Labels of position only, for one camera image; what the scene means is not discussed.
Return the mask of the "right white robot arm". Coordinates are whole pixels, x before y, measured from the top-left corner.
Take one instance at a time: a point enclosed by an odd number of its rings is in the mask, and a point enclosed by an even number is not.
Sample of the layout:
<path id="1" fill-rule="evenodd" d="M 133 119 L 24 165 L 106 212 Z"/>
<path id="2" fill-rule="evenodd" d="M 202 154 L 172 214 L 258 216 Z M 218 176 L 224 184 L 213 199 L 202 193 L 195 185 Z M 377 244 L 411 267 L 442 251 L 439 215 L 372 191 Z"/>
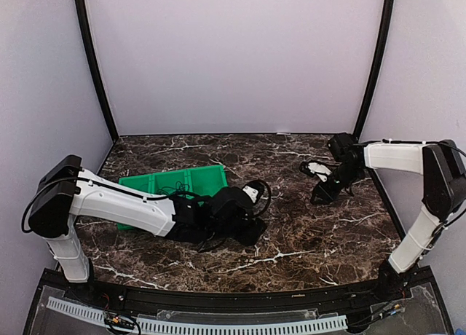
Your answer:
<path id="1" fill-rule="evenodd" d="M 376 280 L 371 294 L 385 302 L 398 292 L 402 275 L 428 252 L 441 232 L 465 214 L 465 152 L 452 140 L 357 142 L 341 133 L 328 142 L 336 165 L 303 162 L 300 171 L 319 181 L 312 190 L 313 205 L 329 205 L 368 169 L 417 173 L 423 177 L 422 206 L 415 222 L 387 260 L 388 271 Z"/>

